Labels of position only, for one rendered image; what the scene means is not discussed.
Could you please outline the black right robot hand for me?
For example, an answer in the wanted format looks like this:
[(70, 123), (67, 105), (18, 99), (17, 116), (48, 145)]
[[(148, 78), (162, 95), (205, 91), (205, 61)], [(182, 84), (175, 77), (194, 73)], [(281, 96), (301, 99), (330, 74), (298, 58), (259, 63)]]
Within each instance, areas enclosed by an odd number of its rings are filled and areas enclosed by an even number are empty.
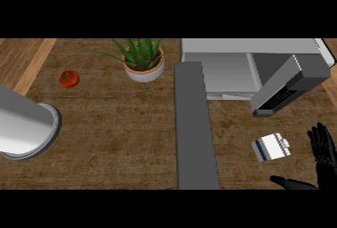
[(308, 137), (317, 162), (320, 186), (277, 175), (271, 176), (271, 181), (281, 185), (286, 190), (337, 191), (337, 149), (329, 128), (318, 123), (308, 131)]

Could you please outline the grey microwave door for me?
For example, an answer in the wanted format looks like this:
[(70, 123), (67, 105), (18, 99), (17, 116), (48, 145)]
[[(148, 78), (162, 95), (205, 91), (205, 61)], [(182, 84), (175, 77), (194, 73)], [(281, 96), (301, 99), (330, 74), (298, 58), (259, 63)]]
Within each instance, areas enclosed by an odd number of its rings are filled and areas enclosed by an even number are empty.
[(203, 67), (175, 66), (177, 173), (180, 190), (221, 190)]

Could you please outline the white microwave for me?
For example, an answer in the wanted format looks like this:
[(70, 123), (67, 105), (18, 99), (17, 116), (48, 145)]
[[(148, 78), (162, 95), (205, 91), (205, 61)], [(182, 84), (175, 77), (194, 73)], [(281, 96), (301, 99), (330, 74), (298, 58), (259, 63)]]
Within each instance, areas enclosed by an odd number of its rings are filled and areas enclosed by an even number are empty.
[(181, 61), (202, 64), (211, 100), (249, 100), (273, 116), (332, 76), (336, 64), (320, 38), (184, 38)]

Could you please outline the green plant in white pot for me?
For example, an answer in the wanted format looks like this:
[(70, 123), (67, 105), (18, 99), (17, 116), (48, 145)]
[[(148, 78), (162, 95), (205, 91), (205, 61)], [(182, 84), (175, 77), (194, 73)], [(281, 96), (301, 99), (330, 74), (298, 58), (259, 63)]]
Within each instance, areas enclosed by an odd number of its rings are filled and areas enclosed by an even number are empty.
[(162, 39), (129, 38), (128, 47), (123, 47), (114, 38), (113, 42), (122, 57), (100, 51), (97, 53), (123, 62), (126, 74), (137, 82), (150, 83), (162, 76), (165, 70)]

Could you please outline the red tomato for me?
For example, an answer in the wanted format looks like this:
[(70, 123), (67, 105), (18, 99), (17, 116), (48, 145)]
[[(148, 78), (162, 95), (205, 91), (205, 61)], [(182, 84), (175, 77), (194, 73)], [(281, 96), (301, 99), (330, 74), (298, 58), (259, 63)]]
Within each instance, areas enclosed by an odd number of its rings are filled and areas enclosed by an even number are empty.
[(75, 70), (67, 70), (61, 77), (58, 78), (58, 82), (63, 87), (75, 87), (79, 84), (79, 73)]

